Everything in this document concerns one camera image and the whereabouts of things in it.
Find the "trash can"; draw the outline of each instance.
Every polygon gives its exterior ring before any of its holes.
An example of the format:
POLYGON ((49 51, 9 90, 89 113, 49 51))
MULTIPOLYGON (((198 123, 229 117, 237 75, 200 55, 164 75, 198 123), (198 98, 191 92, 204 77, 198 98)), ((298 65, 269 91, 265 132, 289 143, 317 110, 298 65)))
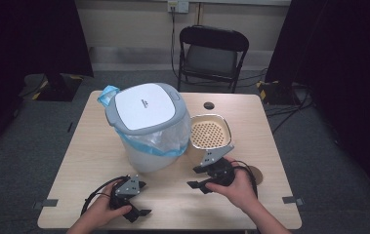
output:
POLYGON ((187 148, 190 116, 182 96, 170 85, 150 83, 124 90, 111 98, 105 116, 139 173, 169 166, 187 148))

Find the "table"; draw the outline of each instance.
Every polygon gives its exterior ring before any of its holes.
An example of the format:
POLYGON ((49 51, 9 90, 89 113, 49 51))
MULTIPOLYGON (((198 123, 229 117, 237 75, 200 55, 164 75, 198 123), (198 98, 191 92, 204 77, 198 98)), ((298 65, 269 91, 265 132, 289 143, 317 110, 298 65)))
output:
MULTIPOLYGON (((44 207, 38 219, 41 228, 69 228, 80 216, 84 199, 106 181, 123 175, 136 175, 128 163, 118 134, 108 125, 103 106, 97 102, 100 91, 91 93, 48 199, 58 199, 55 207, 44 207)), ((284 168, 273 140, 259 97, 234 94, 182 93, 190 116, 219 114, 230 128, 235 148, 233 158, 260 169, 264 181, 258 186, 264 206, 289 229, 302 225, 295 203, 284 204, 292 196, 284 168), (206 101, 215 104, 207 110, 206 101)), ((140 174, 147 183, 130 201, 139 210, 150 209, 146 217, 130 223, 116 218, 103 229, 121 230, 250 230, 256 225, 246 214, 219 194, 203 194, 186 182, 203 180, 193 172, 186 153, 172 165, 149 174, 140 174)))

